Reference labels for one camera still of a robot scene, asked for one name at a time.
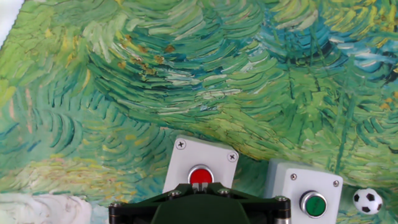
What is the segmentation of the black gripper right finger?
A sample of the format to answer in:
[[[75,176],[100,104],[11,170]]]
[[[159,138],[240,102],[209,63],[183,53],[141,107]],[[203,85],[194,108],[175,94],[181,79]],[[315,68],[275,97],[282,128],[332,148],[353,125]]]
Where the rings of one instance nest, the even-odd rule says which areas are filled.
[[[199,202],[206,223],[291,223],[290,199],[260,198],[229,189],[220,183],[201,183]]]

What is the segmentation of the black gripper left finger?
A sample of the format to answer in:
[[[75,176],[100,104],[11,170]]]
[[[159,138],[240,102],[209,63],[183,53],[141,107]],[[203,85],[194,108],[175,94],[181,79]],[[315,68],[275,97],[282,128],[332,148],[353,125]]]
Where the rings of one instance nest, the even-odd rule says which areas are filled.
[[[198,193],[199,183],[178,184],[173,190],[162,193],[138,203],[115,201],[108,207],[109,224],[134,223],[137,217],[152,218],[157,209],[165,202],[180,199]]]

